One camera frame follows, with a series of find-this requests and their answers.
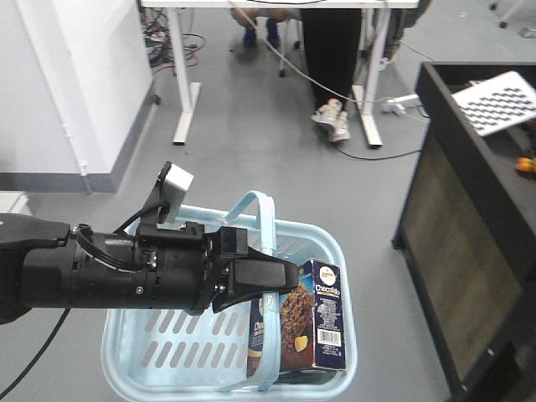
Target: cereal box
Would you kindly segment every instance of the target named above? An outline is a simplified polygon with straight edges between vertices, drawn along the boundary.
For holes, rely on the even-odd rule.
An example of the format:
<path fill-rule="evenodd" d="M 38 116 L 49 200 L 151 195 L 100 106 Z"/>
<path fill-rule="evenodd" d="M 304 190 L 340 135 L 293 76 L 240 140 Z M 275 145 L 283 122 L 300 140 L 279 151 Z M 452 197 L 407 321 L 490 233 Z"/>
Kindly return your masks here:
<path fill-rule="evenodd" d="M 281 296 L 282 373 L 345 369 L 341 297 L 336 265 L 309 260 L 300 267 L 299 286 Z M 259 303 L 252 302 L 248 375 L 255 372 L 260 359 L 261 320 Z"/>

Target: cereal box logo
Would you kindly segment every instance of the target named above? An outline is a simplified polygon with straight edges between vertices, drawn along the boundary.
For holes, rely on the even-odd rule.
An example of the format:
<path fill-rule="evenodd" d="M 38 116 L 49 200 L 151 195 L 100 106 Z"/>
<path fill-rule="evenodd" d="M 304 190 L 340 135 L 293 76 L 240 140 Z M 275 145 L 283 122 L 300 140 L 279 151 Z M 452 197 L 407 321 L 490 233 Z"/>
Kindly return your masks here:
<path fill-rule="evenodd" d="M 319 272 L 320 279 L 328 286 L 332 286 L 335 283 L 337 277 L 335 272 L 329 266 L 323 266 Z"/>

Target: white sneaker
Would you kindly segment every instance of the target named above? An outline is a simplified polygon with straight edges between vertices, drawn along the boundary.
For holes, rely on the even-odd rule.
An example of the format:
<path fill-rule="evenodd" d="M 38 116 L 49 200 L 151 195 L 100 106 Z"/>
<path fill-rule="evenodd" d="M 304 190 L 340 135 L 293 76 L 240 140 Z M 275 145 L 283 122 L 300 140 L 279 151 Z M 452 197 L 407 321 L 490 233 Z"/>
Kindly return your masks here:
<path fill-rule="evenodd" d="M 394 56 L 391 57 L 390 59 L 388 59 L 387 57 L 382 57 L 379 60 L 378 71 L 380 71 L 380 72 L 385 71 L 387 69 L 387 67 L 389 67 L 391 64 L 393 64 L 395 61 L 396 61 L 396 58 Z"/>
<path fill-rule="evenodd" d="M 335 130 L 329 132 L 328 139 L 330 142 L 339 142 L 350 139 L 350 131 L 348 131 L 348 114 L 346 111 L 341 111 L 338 114 Z"/>
<path fill-rule="evenodd" d="M 340 100 L 332 98 L 327 101 L 326 105 L 317 109 L 311 118 L 329 132 L 333 132 L 337 128 L 337 116 L 342 108 L 343 104 Z"/>

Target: power strip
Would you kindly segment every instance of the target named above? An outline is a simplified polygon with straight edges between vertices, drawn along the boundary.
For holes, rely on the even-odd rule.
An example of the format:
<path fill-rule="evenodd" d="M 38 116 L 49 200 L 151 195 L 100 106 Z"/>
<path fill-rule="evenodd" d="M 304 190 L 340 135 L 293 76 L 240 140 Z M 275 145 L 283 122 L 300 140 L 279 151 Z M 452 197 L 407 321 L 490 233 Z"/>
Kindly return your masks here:
<path fill-rule="evenodd" d="M 406 95 L 401 96 L 398 98 L 391 98 L 388 99 L 383 107 L 382 111 L 384 113 L 390 113 L 393 111 L 398 116 L 405 115 L 406 109 L 409 109 L 410 107 L 416 107 L 420 105 L 420 98 L 418 95 Z"/>

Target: orange object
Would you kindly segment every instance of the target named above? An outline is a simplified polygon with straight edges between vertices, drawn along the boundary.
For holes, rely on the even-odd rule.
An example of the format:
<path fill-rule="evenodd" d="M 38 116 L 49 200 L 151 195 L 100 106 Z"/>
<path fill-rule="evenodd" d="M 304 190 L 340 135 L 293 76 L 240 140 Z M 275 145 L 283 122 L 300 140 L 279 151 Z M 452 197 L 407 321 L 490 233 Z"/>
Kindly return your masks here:
<path fill-rule="evenodd" d="M 536 173 L 536 158 L 530 159 L 528 157 L 519 157 L 518 163 L 516 163 L 516 169 L 520 172 Z"/>

